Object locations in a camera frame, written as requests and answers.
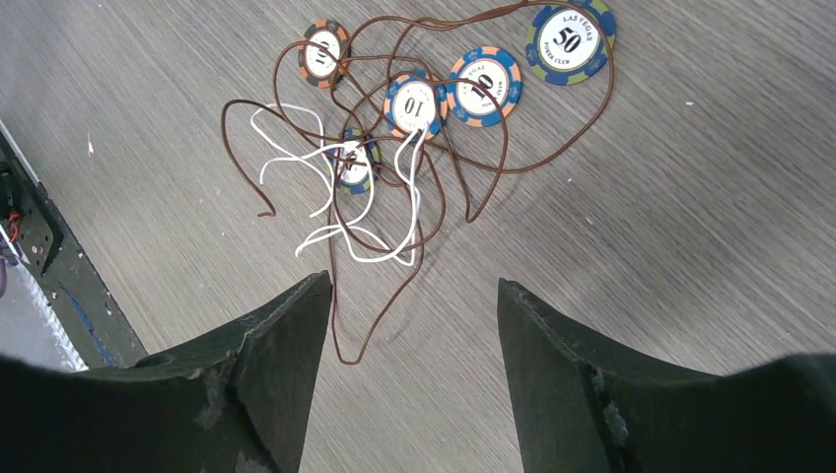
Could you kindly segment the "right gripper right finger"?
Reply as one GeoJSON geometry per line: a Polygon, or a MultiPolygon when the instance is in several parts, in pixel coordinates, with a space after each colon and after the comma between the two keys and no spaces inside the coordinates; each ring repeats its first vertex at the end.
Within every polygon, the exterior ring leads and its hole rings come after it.
{"type": "Polygon", "coordinates": [[[498,283],[497,318],[527,472],[831,472],[835,359],[729,375],[638,352],[498,283]]]}

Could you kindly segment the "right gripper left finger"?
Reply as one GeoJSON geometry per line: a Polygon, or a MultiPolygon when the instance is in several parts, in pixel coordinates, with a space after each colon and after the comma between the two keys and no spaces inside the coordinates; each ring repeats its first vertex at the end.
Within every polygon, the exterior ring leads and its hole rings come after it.
{"type": "Polygon", "coordinates": [[[5,472],[296,472],[332,286],[263,306],[130,368],[1,361],[5,472]]]}

